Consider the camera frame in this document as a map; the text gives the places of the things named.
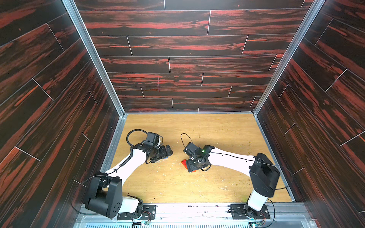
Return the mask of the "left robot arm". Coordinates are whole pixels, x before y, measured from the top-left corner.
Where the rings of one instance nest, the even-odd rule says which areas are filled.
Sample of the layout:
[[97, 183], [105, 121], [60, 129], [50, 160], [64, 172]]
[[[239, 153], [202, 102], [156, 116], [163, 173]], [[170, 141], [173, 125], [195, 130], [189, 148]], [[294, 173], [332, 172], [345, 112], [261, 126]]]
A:
[[138, 197], [124, 197], [123, 185], [128, 177], [143, 163], [154, 163], [173, 154], [169, 145], [131, 146], [130, 155], [106, 173], [97, 173], [90, 179], [84, 195], [85, 208], [94, 213], [113, 219], [117, 214], [138, 218], [142, 214], [143, 201]]

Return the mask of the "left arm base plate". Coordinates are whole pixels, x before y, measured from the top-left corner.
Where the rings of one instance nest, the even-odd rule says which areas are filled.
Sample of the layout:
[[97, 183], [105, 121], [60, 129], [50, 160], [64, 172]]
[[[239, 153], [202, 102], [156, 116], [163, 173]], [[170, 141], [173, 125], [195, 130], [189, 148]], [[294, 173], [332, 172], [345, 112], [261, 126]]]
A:
[[117, 215], [117, 220], [145, 220], [151, 221], [156, 218], [156, 205], [142, 204], [135, 212], [123, 212]]

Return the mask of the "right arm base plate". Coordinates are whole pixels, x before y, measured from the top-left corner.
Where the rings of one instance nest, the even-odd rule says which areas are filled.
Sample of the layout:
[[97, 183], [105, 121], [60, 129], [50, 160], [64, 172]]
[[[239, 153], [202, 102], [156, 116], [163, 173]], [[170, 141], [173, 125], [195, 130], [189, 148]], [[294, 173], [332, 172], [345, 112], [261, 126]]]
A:
[[258, 219], [268, 220], [271, 218], [267, 205], [264, 204], [260, 211], [256, 211], [246, 204], [231, 204], [228, 212], [233, 219]]

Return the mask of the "red 2x4 brick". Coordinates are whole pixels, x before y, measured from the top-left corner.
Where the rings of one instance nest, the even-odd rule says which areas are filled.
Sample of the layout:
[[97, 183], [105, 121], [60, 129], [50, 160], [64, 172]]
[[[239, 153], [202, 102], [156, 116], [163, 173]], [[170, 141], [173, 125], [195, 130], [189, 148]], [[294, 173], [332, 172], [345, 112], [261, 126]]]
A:
[[183, 165], [186, 169], [188, 169], [188, 168], [187, 168], [187, 163], [186, 163], [186, 162], [187, 162], [187, 160], [186, 160], [186, 159], [184, 159], [184, 160], [182, 160], [182, 161], [181, 161], [182, 165]]

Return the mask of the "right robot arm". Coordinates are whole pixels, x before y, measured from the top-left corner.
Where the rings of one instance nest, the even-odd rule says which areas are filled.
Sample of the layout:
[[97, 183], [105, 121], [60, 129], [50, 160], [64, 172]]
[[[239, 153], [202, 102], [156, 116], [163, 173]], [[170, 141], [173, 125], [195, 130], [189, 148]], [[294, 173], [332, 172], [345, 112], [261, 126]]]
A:
[[250, 177], [253, 191], [245, 205], [245, 213], [254, 217], [269, 198], [274, 196], [280, 172], [265, 154], [242, 155], [223, 151], [211, 145], [200, 148], [193, 143], [183, 150], [189, 159], [186, 161], [188, 172], [207, 171], [213, 165], [229, 168]]

